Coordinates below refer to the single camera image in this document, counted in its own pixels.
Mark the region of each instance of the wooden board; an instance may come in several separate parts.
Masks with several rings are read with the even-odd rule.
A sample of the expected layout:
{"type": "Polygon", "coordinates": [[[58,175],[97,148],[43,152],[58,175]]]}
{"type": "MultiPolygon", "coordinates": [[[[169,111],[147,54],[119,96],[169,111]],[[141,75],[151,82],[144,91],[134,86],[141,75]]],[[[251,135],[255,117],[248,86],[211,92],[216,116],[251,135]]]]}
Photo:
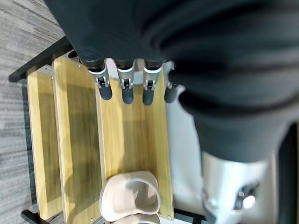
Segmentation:
{"type": "Polygon", "coordinates": [[[160,74],[151,106],[142,103],[142,85],[134,85],[134,101],[122,101],[118,80],[110,80],[113,97],[97,91],[102,181],[119,173],[148,170],[158,180],[162,217],[173,220],[164,78],[160,74]]]}
{"type": "Polygon", "coordinates": [[[48,219],[62,210],[53,83],[37,72],[27,83],[37,204],[48,219]]]}
{"type": "Polygon", "coordinates": [[[53,62],[61,188],[66,224],[100,217],[100,153],[94,82],[67,58],[53,62]]]}

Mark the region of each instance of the robotic hand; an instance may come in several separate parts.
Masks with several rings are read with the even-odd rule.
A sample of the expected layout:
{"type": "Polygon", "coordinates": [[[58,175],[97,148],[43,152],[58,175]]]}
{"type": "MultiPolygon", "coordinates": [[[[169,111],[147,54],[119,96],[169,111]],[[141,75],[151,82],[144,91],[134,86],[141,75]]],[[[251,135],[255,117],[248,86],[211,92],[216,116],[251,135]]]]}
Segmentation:
{"type": "Polygon", "coordinates": [[[186,87],[179,101],[199,136],[206,218],[238,223],[299,115],[297,1],[45,1],[101,87],[109,88],[105,68],[94,65],[116,61],[127,103],[133,77],[124,62],[150,59],[143,93],[150,104],[160,66],[150,63],[174,61],[165,100],[186,87]]]}

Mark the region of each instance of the silver finger bracket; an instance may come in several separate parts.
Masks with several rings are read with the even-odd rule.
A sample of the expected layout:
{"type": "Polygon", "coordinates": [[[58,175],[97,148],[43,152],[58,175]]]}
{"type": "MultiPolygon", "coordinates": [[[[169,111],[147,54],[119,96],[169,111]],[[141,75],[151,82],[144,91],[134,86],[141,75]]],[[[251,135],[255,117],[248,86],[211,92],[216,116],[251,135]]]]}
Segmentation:
{"type": "Polygon", "coordinates": [[[142,101],[144,105],[151,105],[154,101],[154,91],[159,78],[161,68],[149,70],[143,68],[143,95],[142,101]]]}
{"type": "Polygon", "coordinates": [[[134,100],[133,81],[134,81],[134,66],[129,69],[117,68],[118,77],[121,83],[122,100],[126,104],[131,104],[134,100]]]}
{"type": "Polygon", "coordinates": [[[112,89],[109,82],[109,73],[105,65],[104,69],[90,69],[88,70],[97,84],[100,95],[103,100],[110,100],[112,97],[112,89]]]}

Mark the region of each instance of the black metal frame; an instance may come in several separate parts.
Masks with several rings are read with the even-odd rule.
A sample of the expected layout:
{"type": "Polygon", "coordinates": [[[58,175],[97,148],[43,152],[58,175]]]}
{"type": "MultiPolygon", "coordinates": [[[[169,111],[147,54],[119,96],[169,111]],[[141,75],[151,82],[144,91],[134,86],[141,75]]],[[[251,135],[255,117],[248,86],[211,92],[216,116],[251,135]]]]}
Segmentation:
{"type": "Polygon", "coordinates": [[[29,224],[49,224],[45,220],[41,219],[38,213],[33,213],[29,210],[22,211],[21,217],[29,224]]]}
{"type": "Polygon", "coordinates": [[[56,43],[52,44],[38,56],[31,59],[29,62],[24,64],[18,70],[13,72],[8,80],[10,82],[18,82],[21,79],[27,78],[27,75],[38,70],[44,65],[51,65],[52,61],[56,58],[64,55],[65,53],[73,50],[73,46],[70,44],[66,36],[58,40],[56,43]]]}

